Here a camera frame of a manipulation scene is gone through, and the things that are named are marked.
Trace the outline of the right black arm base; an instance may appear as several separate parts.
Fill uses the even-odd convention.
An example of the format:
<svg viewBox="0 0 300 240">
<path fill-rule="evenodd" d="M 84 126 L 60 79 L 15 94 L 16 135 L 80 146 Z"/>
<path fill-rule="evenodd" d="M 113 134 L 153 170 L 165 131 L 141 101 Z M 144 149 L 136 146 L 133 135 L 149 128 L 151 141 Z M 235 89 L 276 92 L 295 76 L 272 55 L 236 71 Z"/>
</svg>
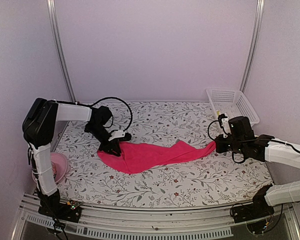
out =
<svg viewBox="0 0 300 240">
<path fill-rule="evenodd" d="M 235 203 L 229 210 L 235 223 L 256 220 L 274 213 L 274 208 L 269 206 L 264 198 L 253 199 L 252 203 L 249 204 Z"/>
</svg>

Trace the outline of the pink red towel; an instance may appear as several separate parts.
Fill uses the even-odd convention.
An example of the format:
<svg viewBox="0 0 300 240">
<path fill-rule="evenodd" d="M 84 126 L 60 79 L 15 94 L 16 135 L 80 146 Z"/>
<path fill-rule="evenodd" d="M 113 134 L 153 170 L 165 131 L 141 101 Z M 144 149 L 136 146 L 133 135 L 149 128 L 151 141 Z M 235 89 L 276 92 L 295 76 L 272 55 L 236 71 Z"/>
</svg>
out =
<svg viewBox="0 0 300 240">
<path fill-rule="evenodd" d="M 121 154 L 115 156 L 98 151 L 100 160 L 108 167 L 125 174 L 138 174 L 155 166 L 187 163 L 210 155 L 216 149 L 216 143 L 210 142 L 204 148 L 195 148 L 178 141 L 171 147 L 148 143 L 120 143 Z"/>
</svg>

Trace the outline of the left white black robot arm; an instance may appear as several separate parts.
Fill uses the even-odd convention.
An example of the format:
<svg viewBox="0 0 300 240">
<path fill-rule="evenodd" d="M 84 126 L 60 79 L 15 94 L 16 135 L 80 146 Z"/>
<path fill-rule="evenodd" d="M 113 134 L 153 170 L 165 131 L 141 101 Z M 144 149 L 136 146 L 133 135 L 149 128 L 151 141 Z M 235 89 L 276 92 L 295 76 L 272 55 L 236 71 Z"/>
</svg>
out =
<svg viewBox="0 0 300 240">
<path fill-rule="evenodd" d="M 65 211 L 64 205 L 52 198 L 60 196 L 51 163 L 51 142 L 56 123 L 85 123 L 85 132 L 100 142 L 102 151 L 118 157 L 121 154 L 119 142 L 126 133 L 123 130 L 106 130 L 105 124 L 111 117 L 111 111 L 105 106 L 95 108 L 92 105 L 44 98 L 37 98 L 31 106 L 22 125 L 23 137 L 28 144 L 28 162 L 32 166 L 38 195 L 49 198 L 44 207 L 53 217 L 60 217 Z"/>
</svg>

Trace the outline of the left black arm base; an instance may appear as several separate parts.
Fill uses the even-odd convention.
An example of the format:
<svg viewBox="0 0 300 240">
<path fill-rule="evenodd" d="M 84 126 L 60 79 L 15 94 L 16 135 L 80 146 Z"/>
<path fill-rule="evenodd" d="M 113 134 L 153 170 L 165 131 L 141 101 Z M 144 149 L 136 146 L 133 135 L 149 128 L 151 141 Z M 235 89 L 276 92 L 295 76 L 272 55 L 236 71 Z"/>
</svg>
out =
<svg viewBox="0 0 300 240">
<path fill-rule="evenodd" d="M 53 195 L 40 195 L 40 207 L 38 213 L 58 220 L 78 223 L 81 217 L 82 208 L 75 208 L 67 203 L 60 202 L 60 195 L 56 192 Z"/>
</svg>

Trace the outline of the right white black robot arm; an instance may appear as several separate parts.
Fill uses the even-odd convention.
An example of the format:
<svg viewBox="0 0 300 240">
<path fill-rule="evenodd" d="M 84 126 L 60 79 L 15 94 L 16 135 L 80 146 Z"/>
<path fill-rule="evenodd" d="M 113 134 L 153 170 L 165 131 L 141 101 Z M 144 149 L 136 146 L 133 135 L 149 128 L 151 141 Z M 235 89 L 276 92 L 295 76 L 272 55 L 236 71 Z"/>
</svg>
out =
<svg viewBox="0 0 300 240">
<path fill-rule="evenodd" d="M 246 116 L 228 118 L 221 114 L 217 123 L 223 131 L 213 139 L 217 153 L 239 154 L 242 156 L 241 163 L 254 159 L 300 169 L 300 145 L 293 145 L 272 135 L 255 136 Z M 268 206 L 300 202 L 300 180 L 281 185 L 266 185 L 258 190 L 252 201 L 248 208 L 252 218 L 259 218 L 268 210 Z"/>
</svg>

